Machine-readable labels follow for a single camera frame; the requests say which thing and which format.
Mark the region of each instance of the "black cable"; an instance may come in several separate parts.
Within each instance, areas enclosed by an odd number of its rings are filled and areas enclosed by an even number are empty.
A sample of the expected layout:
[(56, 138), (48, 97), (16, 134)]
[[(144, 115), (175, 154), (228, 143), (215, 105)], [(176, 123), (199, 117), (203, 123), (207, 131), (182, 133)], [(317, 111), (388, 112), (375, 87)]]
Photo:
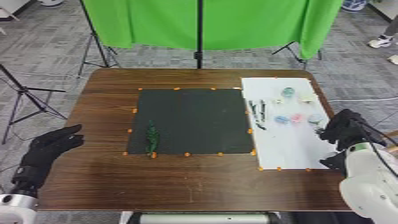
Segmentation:
[(381, 161), (382, 161), (382, 164), (384, 164), (388, 170), (391, 171), (395, 177), (398, 178), (398, 174), (397, 174), (397, 172), (395, 172), (395, 170), (393, 170), (393, 168), (391, 168), (391, 166), (390, 166), (390, 164), (388, 164), (388, 162), (386, 162), (386, 160), (384, 160), (384, 158), (382, 158), (382, 155), (381, 155), (381, 153), (379, 153), (379, 150), (377, 150), (374, 141), (372, 141), (372, 139), (370, 139), (370, 135), (368, 135), (367, 130), (365, 130), (365, 126), (367, 126), (368, 128), (372, 128), (372, 130), (377, 131), (377, 133), (381, 133), (384, 136), (386, 136), (386, 134), (384, 134), (384, 133), (382, 133), (382, 132), (381, 132), (381, 131), (379, 131), (379, 130), (377, 130), (377, 129), (365, 123), (365, 122), (356, 121), (356, 120), (354, 120), (354, 122), (356, 122), (356, 124), (358, 124), (359, 131), (361, 131), (361, 133), (363, 133), (363, 135), (365, 135), (367, 141), (370, 142), (372, 149), (374, 149), (374, 152), (375, 152), (375, 154), (377, 154), (377, 157), (379, 157), (379, 159), (381, 159)]
[(375, 123), (374, 126), (377, 126), (397, 114), (398, 114), (398, 111)]
[(363, 122), (359, 122), (359, 123), (388, 138), (388, 140), (395, 143), (395, 146), (398, 146), (395, 139), (367, 123), (363, 123)]
[[(9, 166), (6, 169), (2, 169), (2, 170), (0, 170), (0, 174), (2, 174), (9, 169), (13, 169), (16, 166), (20, 166), (20, 164), (16, 164), (16, 165)], [(2, 193), (6, 194), (6, 188), (4, 188), (4, 185), (2, 185), (2, 184), (0, 184), (0, 191), (2, 191)]]

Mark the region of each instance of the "gray carpet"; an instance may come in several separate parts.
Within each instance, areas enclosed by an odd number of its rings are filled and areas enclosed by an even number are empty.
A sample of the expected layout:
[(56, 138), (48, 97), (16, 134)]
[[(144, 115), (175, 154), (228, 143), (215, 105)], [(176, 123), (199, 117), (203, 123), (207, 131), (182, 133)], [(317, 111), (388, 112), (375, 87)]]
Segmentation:
[[(25, 85), (66, 89), (56, 94), (52, 105), (70, 115), (86, 81), (95, 71), (88, 67), (84, 79), (77, 80), (84, 46), (89, 37), (88, 22), (77, 0), (66, 1), (57, 9), (34, 4), (20, 15), (22, 21), (0, 22), (8, 36), (0, 35), (0, 62)], [(382, 33), (388, 22), (367, 10), (359, 14), (340, 13), (324, 46), (324, 60), (310, 62), (308, 71), (315, 74), (329, 100), (377, 99), (398, 96), (398, 66), (386, 58), (398, 53), (398, 46), (375, 50), (368, 40)], [(301, 69), (290, 52), (271, 55), (278, 47), (239, 51), (207, 51), (207, 68)], [(192, 51), (137, 45), (134, 49), (118, 49), (125, 68), (194, 68)], [(95, 46), (91, 60), (98, 61)], [(0, 135), (6, 128), (15, 91), (0, 82)], [(335, 111), (351, 108), (363, 113), (382, 131), (398, 129), (398, 100), (372, 102), (331, 102)], [(18, 108), (20, 115), (34, 111), (27, 100)], [(40, 115), (13, 129), (8, 145), (0, 146), (0, 170), (20, 162), (34, 136), (61, 128), (64, 121)], [(0, 183), (11, 189), (9, 179), (16, 167), (0, 174)], [(41, 212), (38, 223), (118, 223), (118, 213)]]

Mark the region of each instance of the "white paper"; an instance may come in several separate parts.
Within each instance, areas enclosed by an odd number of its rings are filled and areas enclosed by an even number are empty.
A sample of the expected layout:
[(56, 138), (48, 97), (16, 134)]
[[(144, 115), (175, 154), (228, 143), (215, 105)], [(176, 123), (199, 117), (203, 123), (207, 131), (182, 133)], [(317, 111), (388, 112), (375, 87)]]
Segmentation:
[[(244, 78), (242, 83), (246, 101), (253, 100), (258, 103), (263, 100), (267, 104), (263, 123), (267, 130), (262, 130), (247, 103), (260, 166), (263, 169), (279, 167), (283, 169), (327, 169), (319, 161), (335, 152), (336, 146), (320, 140), (315, 133), (317, 125), (308, 122), (313, 114), (320, 114), (324, 118), (319, 127), (326, 127), (329, 122), (310, 80), (306, 78)], [(295, 89), (292, 98), (283, 97), (287, 87)], [(311, 103), (303, 102), (308, 96), (315, 99)], [(292, 118), (295, 114), (304, 116), (301, 123), (279, 124), (276, 122), (276, 116)]]

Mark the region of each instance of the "shoe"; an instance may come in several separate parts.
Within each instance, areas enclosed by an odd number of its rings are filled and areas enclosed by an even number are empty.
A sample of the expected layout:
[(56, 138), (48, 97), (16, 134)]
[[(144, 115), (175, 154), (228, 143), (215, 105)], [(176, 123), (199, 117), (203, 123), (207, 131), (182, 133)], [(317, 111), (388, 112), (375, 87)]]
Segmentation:
[(390, 47), (393, 44), (393, 37), (386, 37), (384, 35), (379, 37), (377, 40), (372, 40), (368, 45), (374, 48)]
[(365, 9), (367, 4), (367, 0), (345, 0), (342, 8), (349, 12), (359, 12)]
[(393, 55), (388, 60), (398, 65), (398, 55)]

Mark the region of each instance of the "cable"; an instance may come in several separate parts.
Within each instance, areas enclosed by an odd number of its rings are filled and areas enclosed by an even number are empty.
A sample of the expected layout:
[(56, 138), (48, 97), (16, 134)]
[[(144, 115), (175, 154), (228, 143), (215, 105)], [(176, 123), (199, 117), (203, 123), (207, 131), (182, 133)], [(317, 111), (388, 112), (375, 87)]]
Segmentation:
[[(20, 166), (20, 164), (16, 164), (16, 165), (9, 166), (6, 169), (2, 169), (2, 170), (0, 170), (0, 174), (2, 174), (9, 169), (13, 169), (16, 166)], [(2, 185), (2, 184), (0, 184), (0, 191), (2, 191), (2, 193), (6, 193), (6, 188), (4, 188), (4, 185)]]
[(374, 127), (398, 114), (398, 111), (375, 123)]
[(381, 102), (381, 101), (390, 101), (390, 100), (398, 100), (398, 97), (393, 98), (381, 98), (381, 99), (361, 99), (361, 100), (329, 100), (329, 103), (335, 102)]
[(367, 141), (370, 142), (372, 149), (374, 149), (374, 152), (375, 152), (375, 154), (377, 154), (377, 157), (379, 157), (379, 159), (381, 159), (381, 161), (382, 161), (382, 164), (384, 164), (388, 170), (391, 171), (395, 177), (398, 178), (398, 174), (397, 174), (397, 172), (395, 172), (395, 170), (393, 170), (393, 168), (391, 168), (391, 166), (390, 166), (390, 164), (388, 164), (388, 162), (386, 162), (386, 160), (384, 160), (384, 158), (382, 158), (381, 152), (379, 152), (379, 150), (377, 150), (374, 141), (372, 141), (372, 139), (370, 139), (370, 135), (368, 135), (367, 130), (365, 130), (365, 126), (367, 126), (377, 133), (381, 133), (384, 136), (386, 136), (386, 134), (384, 134), (384, 133), (382, 133), (382, 132), (381, 132), (381, 131), (379, 131), (379, 130), (377, 130), (377, 129), (365, 123), (365, 122), (361, 122), (361, 121), (358, 121), (358, 120), (352, 120), (352, 121), (354, 121), (356, 124), (358, 124), (359, 131), (361, 131), (361, 133), (363, 133), (363, 135), (365, 135)]
[(395, 139), (367, 124), (361, 122), (361, 124), (388, 138), (388, 140), (395, 143), (395, 145), (398, 146), (398, 143), (395, 141)]

